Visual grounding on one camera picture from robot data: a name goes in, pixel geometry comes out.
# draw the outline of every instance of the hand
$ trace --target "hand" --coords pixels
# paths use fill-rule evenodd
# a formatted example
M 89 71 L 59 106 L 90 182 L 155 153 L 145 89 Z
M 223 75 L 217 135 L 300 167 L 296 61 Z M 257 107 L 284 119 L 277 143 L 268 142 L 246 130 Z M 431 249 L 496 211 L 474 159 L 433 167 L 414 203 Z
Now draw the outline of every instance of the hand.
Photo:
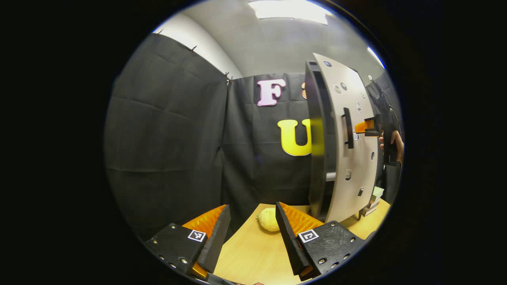
M 396 154 L 396 161 L 399 161 L 401 164 L 403 164 L 403 152 L 405 150 L 405 144 L 402 141 L 402 137 L 400 136 L 400 133 L 398 131 L 392 132 L 391 135 L 391 144 L 393 144 L 396 141 L 396 148 L 398 149 L 398 153 Z M 382 136 L 379 138 L 379 142 L 384 142 L 384 133 L 382 132 Z M 380 148 L 384 149 L 384 144 L 380 144 Z

